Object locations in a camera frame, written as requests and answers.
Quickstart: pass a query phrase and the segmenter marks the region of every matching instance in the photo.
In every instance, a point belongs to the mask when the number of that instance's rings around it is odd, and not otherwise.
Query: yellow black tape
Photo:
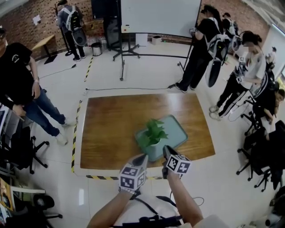
[[[87,80],[87,77],[88,77],[88,74],[89,74],[89,71],[90,71],[90,67],[92,65],[93,57],[94,56],[92,56],[92,58],[90,60],[90,63],[89,63],[89,66],[88,66],[88,70],[87,70],[87,73],[86,73],[86,76],[85,76],[85,79],[84,79],[84,82],[86,82],[86,80]]]
[[[77,125],[78,125],[78,116],[79,116],[79,111],[81,108],[81,103],[82,101],[79,101],[79,105],[77,108],[77,113],[76,113],[76,125],[74,127],[74,134],[73,134],[73,147],[72,147],[72,162],[71,162],[71,171],[74,173],[74,161],[75,161],[75,142],[76,142],[76,131],[77,131]]]
[[[87,175],[87,178],[90,179],[96,179],[96,180],[119,180],[116,176],[90,176]],[[161,176],[153,176],[153,177],[147,177],[148,180],[162,180],[163,177]]]

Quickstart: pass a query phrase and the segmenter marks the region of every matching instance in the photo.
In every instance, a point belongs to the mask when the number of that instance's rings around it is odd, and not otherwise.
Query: table top
[[[37,49],[37,48],[40,48],[42,46],[44,46],[45,44],[47,44],[51,39],[53,39],[55,37],[55,35],[51,35],[43,40],[41,40],[40,42],[38,42],[33,48],[32,48],[32,51]]]
[[[177,148],[190,160],[215,154],[196,94],[148,94],[90,98],[81,146],[81,168],[121,169],[141,153],[135,133],[151,119],[174,115],[188,135]],[[148,167],[162,166],[162,161]]]

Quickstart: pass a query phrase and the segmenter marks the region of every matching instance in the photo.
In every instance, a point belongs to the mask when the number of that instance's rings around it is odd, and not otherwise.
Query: white sneaker
[[[209,108],[209,111],[210,111],[211,113],[217,112],[217,111],[219,111],[219,107],[218,107],[217,105],[211,106],[211,107]]]
[[[75,126],[76,124],[77,124],[76,119],[65,118],[65,123],[62,124],[62,127]]]
[[[219,113],[217,113],[217,112],[212,112],[212,113],[209,113],[209,114],[210,114],[210,117],[212,119],[215,119],[217,121],[221,121],[222,120],[222,118],[219,116]]]
[[[68,143],[67,138],[61,132],[55,138],[57,139],[57,142],[63,146]]]

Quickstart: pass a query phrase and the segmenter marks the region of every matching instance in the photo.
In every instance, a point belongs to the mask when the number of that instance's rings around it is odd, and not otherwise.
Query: wall
[[[60,29],[55,25],[56,18],[54,4],[59,0],[30,0],[0,18],[0,25],[7,29],[8,43],[20,42],[28,48],[33,48],[40,40],[54,34],[55,39],[48,43],[50,52],[65,49]],[[84,22],[92,21],[91,0],[69,0],[70,4],[77,5],[84,15]],[[40,15],[41,23],[37,26],[33,23],[33,17]],[[93,34],[102,34],[103,22],[98,20],[92,30]],[[44,56],[43,48],[33,52],[33,57]]]
[[[50,51],[61,50],[65,48],[61,32],[54,24],[55,12],[54,4],[58,0],[30,0],[23,6],[11,11],[2,18],[0,18],[0,25],[3,25],[8,30],[8,42],[21,42],[30,49],[40,40],[52,34],[55,34],[55,39],[49,43]],[[69,0],[70,4],[77,5],[84,14],[84,21],[92,21],[91,0]],[[215,6],[221,15],[229,12],[232,18],[237,21],[240,30],[252,30],[258,33],[263,41],[265,41],[269,26],[266,22],[248,5],[241,0],[202,0],[202,4],[211,4]],[[35,26],[33,24],[33,17],[39,14],[41,16],[41,24]],[[90,34],[102,34],[103,24],[99,20],[95,23]],[[169,42],[189,43],[191,40],[181,37],[165,36]],[[45,55],[43,49],[38,49],[33,53],[34,57]]]
[[[277,78],[285,65],[285,35],[271,26],[266,41],[263,45],[263,52],[268,55],[272,52],[272,47],[276,47],[276,63],[273,73]]]

